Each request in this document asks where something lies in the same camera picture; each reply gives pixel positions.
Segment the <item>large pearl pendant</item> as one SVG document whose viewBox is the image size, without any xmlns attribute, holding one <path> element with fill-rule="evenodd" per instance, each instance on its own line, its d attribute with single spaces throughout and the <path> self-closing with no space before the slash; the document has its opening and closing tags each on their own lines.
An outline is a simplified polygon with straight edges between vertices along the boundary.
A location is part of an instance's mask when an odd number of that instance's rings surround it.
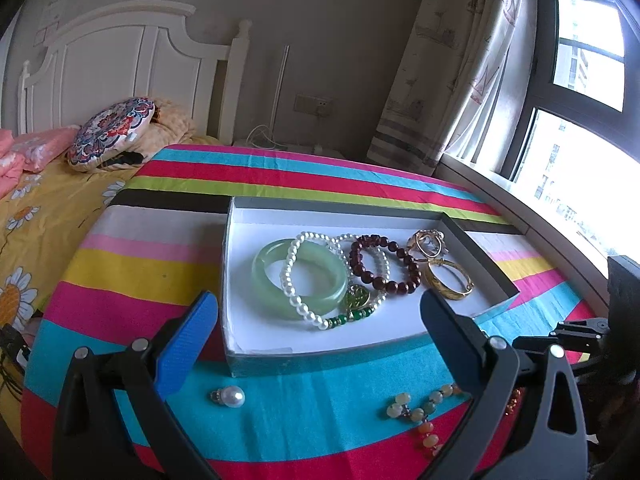
<svg viewBox="0 0 640 480">
<path fill-rule="evenodd" d="M 246 396 L 242 388 L 238 386 L 227 386 L 209 393 L 209 399 L 227 408 L 240 408 L 244 405 Z"/>
</svg>

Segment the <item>white shallow jewelry box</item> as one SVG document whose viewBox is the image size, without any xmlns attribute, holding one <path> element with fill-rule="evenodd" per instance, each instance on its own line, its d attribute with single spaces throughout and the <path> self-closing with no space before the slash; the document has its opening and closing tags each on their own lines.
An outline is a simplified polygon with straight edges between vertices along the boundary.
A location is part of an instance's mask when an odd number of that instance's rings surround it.
<svg viewBox="0 0 640 480">
<path fill-rule="evenodd" d="M 229 206 L 222 260 L 221 330 L 234 377 L 315 372 L 373 361 L 427 346 L 420 297 L 390 294 L 352 270 L 376 278 L 409 277 L 409 252 L 372 246 L 352 250 L 361 235 L 381 235 L 400 247 L 427 230 L 444 239 L 444 264 L 414 254 L 463 298 L 457 314 L 488 321 L 511 307 L 518 288 L 448 214 L 303 200 L 235 197 Z"/>
</svg>

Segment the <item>gold bangle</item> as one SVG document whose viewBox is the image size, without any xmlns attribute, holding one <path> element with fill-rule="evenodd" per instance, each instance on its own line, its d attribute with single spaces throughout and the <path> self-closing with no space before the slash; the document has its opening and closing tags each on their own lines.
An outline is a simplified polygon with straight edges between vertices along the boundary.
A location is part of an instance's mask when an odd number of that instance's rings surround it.
<svg viewBox="0 0 640 480">
<path fill-rule="evenodd" d="M 450 259 L 428 259 L 424 275 L 431 288 L 448 300 L 462 300 L 474 292 L 471 275 L 461 264 Z"/>
</svg>

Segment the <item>green jade bangle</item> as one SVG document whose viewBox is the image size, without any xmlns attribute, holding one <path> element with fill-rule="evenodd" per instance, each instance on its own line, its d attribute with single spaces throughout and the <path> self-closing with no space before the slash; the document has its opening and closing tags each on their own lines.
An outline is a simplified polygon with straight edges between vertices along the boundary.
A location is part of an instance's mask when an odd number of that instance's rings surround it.
<svg viewBox="0 0 640 480">
<path fill-rule="evenodd" d="M 298 321 L 300 316 L 291 306 L 280 282 L 292 238 L 275 240 L 264 246 L 250 267 L 250 284 L 256 308 L 282 320 Z M 300 299 L 318 315 L 335 310 L 348 289 L 346 264 L 325 244 L 300 244 L 292 265 L 291 280 Z"/>
</svg>

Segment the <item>striped colourful cloth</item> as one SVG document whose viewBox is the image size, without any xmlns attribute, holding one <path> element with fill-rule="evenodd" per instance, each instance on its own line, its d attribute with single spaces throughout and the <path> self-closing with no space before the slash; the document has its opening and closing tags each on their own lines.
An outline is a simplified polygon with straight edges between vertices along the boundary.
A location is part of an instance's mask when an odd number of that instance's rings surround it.
<svg viewBox="0 0 640 480">
<path fill-rule="evenodd" d="M 486 323 L 514 338 L 592 315 L 565 276 L 513 226 L 463 188 L 359 162 L 291 153 L 173 146 L 142 168 L 96 222 L 44 314 L 26 373 L 22 439 L 52 471 L 56 407 L 73 352 L 119 351 L 149 337 L 204 289 L 217 290 L 221 227 L 233 196 L 441 211 L 518 286 Z M 247 378 L 244 408 L 210 402 L 231 378 L 213 334 L 171 406 L 227 479 L 413 479 L 430 462 L 420 434 L 385 417 L 399 391 L 429 393 L 449 374 L 433 347 L 376 362 L 283 377 Z"/>
</svg>

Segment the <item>white window sill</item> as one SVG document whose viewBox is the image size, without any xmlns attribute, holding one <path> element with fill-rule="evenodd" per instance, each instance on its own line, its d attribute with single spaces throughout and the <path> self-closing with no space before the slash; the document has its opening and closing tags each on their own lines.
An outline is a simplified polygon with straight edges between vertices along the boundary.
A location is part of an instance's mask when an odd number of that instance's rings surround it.
<svg viewBox="0 0 640 480">
<path fill-rule="evenodd" d="M 536 200 L 522 195 L 513 182 L 472 162 L 445 154 L 435 176 L 462 185 L 488 203 L 564 273 L 593 312 L 608 313 L 608 263 L 585 237 L 547 219 L 535 208 Z"/>
</svg>

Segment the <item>yellow daisy bed sheet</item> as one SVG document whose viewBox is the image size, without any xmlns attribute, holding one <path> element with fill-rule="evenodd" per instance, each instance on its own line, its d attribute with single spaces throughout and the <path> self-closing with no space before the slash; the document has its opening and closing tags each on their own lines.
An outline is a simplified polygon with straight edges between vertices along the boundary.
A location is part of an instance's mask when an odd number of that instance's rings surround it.
<svg viewBox="0 0 640 480">
<path fill-rule="evenodd" d="M 220 199 L 225 146 L 191 141 L 138 171 L 78 174 L 64 160 L 24 179 L 1 203 L 1 307 L 41 327 L 17 407 L 51 416 L 72 352 L 149 337 L 216 290 L 220 235 L 198 234 L 193 197 Z"/>
</svg>

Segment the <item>dark framed window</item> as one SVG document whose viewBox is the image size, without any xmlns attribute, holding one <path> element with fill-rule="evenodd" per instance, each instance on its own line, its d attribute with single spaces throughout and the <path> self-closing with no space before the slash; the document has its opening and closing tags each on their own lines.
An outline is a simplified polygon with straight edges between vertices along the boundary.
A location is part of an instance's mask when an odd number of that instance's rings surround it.
<svg viewBox="0 0 640 480">
<path fill-rule="evenodd" d="M 500 174 L 590 259 L 639 257 L 639 0 L 536 0 Z"/>
</svg>

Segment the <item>beige checked pillow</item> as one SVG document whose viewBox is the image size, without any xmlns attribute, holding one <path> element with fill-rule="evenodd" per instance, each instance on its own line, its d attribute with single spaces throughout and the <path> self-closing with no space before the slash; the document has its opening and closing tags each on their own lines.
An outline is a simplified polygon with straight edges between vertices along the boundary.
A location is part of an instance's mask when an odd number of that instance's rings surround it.
<svg viewBox="0 0 640 480">
<path fill-rule="evenodd" d="M 151 159 L 170 144 L 186 142 L 195 136 L 196 125 L 186 110 L 169 100 L 152 99 L 155 105 L 154 115 L 142 133 L 140 133 L 129 151 Z"/>
</svg>

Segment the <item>round patterned cushion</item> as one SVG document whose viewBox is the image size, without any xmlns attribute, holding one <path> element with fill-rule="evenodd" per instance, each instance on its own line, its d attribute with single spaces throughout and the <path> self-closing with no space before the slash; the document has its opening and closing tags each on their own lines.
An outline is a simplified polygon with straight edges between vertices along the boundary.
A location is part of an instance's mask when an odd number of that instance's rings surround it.
<svg viewBox="0 0 640 480">
<path fill-rule="evenodd" d="M 155 103 L 142 96 L 117 102 L 91 117 L 76 133 L 66 159 L 80 172 L 98 168 L 122 154 L 145 133 Z"/>
</svg>

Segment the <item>pink folded quilt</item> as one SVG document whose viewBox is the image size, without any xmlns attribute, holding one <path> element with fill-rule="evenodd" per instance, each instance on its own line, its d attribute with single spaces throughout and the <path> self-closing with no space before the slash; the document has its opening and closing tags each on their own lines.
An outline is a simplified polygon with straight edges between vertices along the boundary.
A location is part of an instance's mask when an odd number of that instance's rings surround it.
<svg viewBox="0 0 640 480">
<path fill-rule="evenodd" d="M 17 187 L 22 174 L 38 174 L 63 154 L 78 130 L 78 125 L 71 125 L 14 136 L 11 130 L 2 129 L 0 197 L 7 196 Z"/>
</svg>

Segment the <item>beige patterned curtain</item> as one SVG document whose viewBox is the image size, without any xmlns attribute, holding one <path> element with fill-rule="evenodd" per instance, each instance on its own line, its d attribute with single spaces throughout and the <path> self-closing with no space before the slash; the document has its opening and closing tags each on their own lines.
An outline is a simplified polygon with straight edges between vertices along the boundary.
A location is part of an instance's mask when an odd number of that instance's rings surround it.
<svg viewBox="0 0 640 480">
<path fill-rule="evenodd" d="M 367 151 L 430 176 L 474 151 L 498 94 L 523 0 L 422 0 Z"/>
</svg>

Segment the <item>white wooden headboard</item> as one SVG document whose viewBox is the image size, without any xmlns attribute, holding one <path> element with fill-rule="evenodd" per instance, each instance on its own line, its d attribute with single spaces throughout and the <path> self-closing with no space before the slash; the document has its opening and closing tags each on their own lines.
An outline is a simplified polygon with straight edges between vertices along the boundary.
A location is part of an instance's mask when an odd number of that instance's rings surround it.
<svg viewBox="0 0 640 480">
<path fill-rule="evenodd" d="M 252 23 L 239 21 L 230 44 L 202 44 L 186 32 L 194 12 L 187 3 L 130 0 L 59 28 L 38 70 L 21 69 L 17 134 L 82 125 L 116 102 L 150 96 L 180 105 L 201 136 L 231 144 Z"/>
</svg>

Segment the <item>wall power socket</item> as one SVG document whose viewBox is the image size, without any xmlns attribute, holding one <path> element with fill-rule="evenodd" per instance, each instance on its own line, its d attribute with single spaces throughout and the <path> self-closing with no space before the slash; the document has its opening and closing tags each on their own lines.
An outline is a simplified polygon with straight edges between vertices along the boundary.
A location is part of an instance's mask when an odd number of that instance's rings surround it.
<svg viewBox="0 0 640 480">
<path fill-rule="evenodd" d="M 293 105 L 294 112 L 314 117 L 329 117 L 333 110 L 333 100 L 318 96 L 296 94 Z"/>
</svg>

